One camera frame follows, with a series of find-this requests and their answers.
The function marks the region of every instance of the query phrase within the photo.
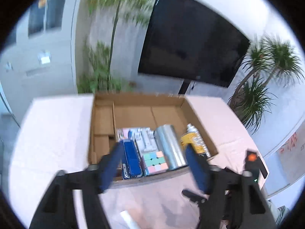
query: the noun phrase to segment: cardboard divider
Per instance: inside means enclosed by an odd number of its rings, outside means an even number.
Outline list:
[[[164,124],[172,124],[180,138],[186,133],[189,123],[198,128],[211,155],[216,155],[217,148],[183,96],[96,94],[92,109],[88,161],[96,164],[103,155],[109,154],[118,139],[117,128],[150,127],[155,130]]]

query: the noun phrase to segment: black television screen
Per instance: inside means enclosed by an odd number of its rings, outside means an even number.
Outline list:
[[[228,87],[249,47],[230,22],[195,0],[156,0],[139,73]]]

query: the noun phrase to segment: silver cylinder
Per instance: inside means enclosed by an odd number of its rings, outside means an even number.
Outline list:
[[[155,139],[160,151],[163,151],[170,170],[187,165],[181,144],[173,125],[165,124],[155,130]]]

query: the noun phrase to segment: tree trunk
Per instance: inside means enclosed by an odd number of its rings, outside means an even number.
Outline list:
[[[112,29],[112,37],[111,37],[111,45],[110,45],[110,55],[109,55],[109,62],[108,62],[108,73],[107,73],[107,91],[109,91],[109,85],[110,85],[110,65],[111,65],[111,59],[112,59],[112,52],[113,52],[113,41],[114,41],[114,34],[115,34],[115,30],[116,30],[116,25],[117,25],[117,21],[119,20],[119,10],[120,10],[120,6],[121,6],[121,0],[119,0],[119,3],[117,5],[116,8],[116,14],[115,14],[115,19],[114,19],[114,24],[113,24],[113,29]]]
[[[238,86],[236,87],[234,94],[231,98],[231,102],[230,102],[230,108],[233,109],[234,108],[234,104],[235,104],[235,100],[236,97],[238,95],[238,91],[240,90],[240,88],[246,83],[246,81],[255,73],[255,69],[252,69],[245,77],[244,79],[238,84]]]
[[[274,69],[273,69],[272,72],[270,73],[268,79],[263,83],[263,86],[266,86],[266,85],[270,82],[270,80],[271,80],[271,78],[273,77],[273,75],[274,75],[274,73],[276,72],[276,70],[277,70],[277,68],[274,67]]]

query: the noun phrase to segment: white table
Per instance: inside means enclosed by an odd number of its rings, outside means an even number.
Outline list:
[[[210,134],[215,138],[219,154],[210,163],[241,172],[245,150],[257,151],[257,147],[246,130],[242,130],[238,137],[234,135],[234,128],[240,127],[240,122],[233,112],[225,114],[229,122],[222,123],[222,111],[226,108],[220,108],[217,113],[207,112],[207,109],[217,108],[213,104],[210,108],[202,108],[204,99],[188,97],[197,115],[205,118],[205,121],[201,120],[203,125],[213,121]],[[19,132],[9,174],[10,203],[26,227],[29,227],[40,199],[58,170],[76,172],[87,167],[92,103],[93,95],[39,98],[29,108]],[[218,131],[220,123],[222,133]],[[260,187],[264,182],[260,178]],[[112,228],[125,228],[119,215],[123,210],[129,210],[142,228],[194,228],[199,211],[182,197],[184,188],[198,191],[190,172],[142,185],[114,186],[101,194],[100,199]],[[74,191],[74,203],[79,228],[87,228],[79,190]]]

